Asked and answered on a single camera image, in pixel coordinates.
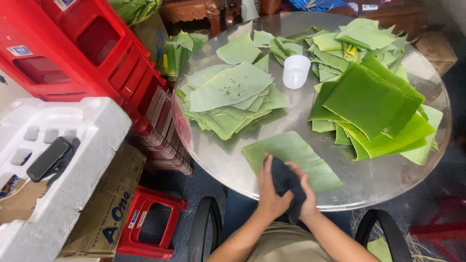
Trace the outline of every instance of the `black chair armrest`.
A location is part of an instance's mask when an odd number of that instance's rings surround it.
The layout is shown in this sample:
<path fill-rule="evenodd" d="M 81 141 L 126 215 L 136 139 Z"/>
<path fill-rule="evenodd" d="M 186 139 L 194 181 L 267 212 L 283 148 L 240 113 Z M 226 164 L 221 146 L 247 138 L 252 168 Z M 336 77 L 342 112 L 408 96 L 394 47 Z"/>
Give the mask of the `black chair armrest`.
<path fill-rule="evenodd" d="M 367 248 L 370 232 L 377 221 L 379 221 L 380 227 L 385 235 L 390 249 L 391 260 L 393 262 L 412 262 L 411 252 L 404 240 L 403 233 L 390 214 L 383 210 L 371 209 L 367 211 L 359 223 L 355 240 L 363 247 Z"/>
<path fill-rule="evenodd" d="M 206 241 L 206 229 L 212 220 L 212 247 L 210 254 L 220 245 L 222 236 L 222 217 L 217 201 L 214 197 L 203 197 L 198 205 L 194 221 L 192 223 L 191 236 L 188 246 L 188 262 L 201 262 L 204 256 L 204 244 Z"/>

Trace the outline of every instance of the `white plastic measuring cup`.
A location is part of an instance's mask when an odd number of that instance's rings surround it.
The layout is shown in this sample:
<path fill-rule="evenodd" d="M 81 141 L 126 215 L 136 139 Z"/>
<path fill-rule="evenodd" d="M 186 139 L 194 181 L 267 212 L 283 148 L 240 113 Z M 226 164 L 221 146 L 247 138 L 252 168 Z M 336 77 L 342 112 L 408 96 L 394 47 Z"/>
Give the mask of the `white plastic measuring cup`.
<path fill-rule="evenodd" d="M 283 64 L 283 84 L 290 89 L 298 89 L 308 78 L 311 61 L 303 55 L 292 55 Z"/>

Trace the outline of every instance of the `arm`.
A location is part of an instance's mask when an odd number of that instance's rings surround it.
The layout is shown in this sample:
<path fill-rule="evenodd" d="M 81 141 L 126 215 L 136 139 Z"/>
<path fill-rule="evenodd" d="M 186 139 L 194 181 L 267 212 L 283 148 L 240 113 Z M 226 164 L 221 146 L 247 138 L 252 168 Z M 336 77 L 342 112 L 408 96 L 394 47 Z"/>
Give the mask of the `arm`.
<path fill-rule="evenodd" d="M 380 262 L 319 211 L 315 205 L 314 192 L 308 183 L 308 175 L 298 165 L 290 162 L 286 164 L 298 175 L 306 194 L 300 220 L 306 224 L 325 252 L 336 262 Z"/>
<path fill-rule="evenodd" d="M 288 209 L 293 194 L 288 191 L 280 197 L 275 193 L 270 172 L 272 159 L 272 155 L 267 157 L 258 176 L 260 196 L 256 211 L 242 227 L 210 255 L 206 262 L 246 261 L 262 232 Z"/>

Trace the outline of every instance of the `red plastic stool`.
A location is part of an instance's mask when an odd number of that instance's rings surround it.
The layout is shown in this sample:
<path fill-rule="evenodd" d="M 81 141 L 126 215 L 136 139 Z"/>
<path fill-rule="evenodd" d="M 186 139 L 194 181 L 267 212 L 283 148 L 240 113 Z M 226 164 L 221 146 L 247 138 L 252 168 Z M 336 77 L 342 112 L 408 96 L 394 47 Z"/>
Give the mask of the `red plastic stool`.
<path fill-rule="evenodd" d="M 436 224 L 445 214 L 454 212 L 459 207 L 466 207 L 466 198 L 447 198 L 440 203 L 440 209 L 425 226 L 411 226 L 410 234 L 421 242 L 429 242 L 442 252 L 451 262 L 460 262 L 450 250 L 443 246 L 440 241 L 466 240 L 466 221 L 456 223 Z"/>
<path fill-rule="evenodd" d="M 170 217 L 162 240 L 158 245 L 139 242 L 139 233 L 149 208 L 154 203 L 171 207 Z M 144 256 L 150 258 L 169 259 L 175 250 L 168 248 L 175 232 L 179 213 L 188 208 L 188 202 L 168 194 L 137 186 L 134 199 L 130 207 L 128 219 L 121 233 L 116 252 Z"/>

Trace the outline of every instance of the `human hand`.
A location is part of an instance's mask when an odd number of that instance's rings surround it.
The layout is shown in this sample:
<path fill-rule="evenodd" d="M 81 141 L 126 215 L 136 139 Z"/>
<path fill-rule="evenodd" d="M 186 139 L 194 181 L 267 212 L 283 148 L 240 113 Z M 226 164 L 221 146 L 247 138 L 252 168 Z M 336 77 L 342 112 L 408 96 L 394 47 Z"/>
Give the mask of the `human hand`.
<path fill-rule="evenodd" d="M 272 181 L 272 155 L 267 155 L 265 164 L 262 164 L 259 172 L 259 205 L 256 212 L 261 214 L 265 221 L 272 223 L 277 217 L 281 216 L 288 210 L 293 193 L 288 190 L 282 197 L 277 195 Z"/>
<path fill-rule="evenodd" d="M 285 164 L 298 176 L 301 187 L 306 194 L 306 200 L 302 204 L 299 219 L 312 219 L 316 214 L 320 214 L 320 211 L 315 205 L 315 194 L 308 183 L 308 174 L 303 172 L 301 167 L 294 162 L 285 162 Z"/>

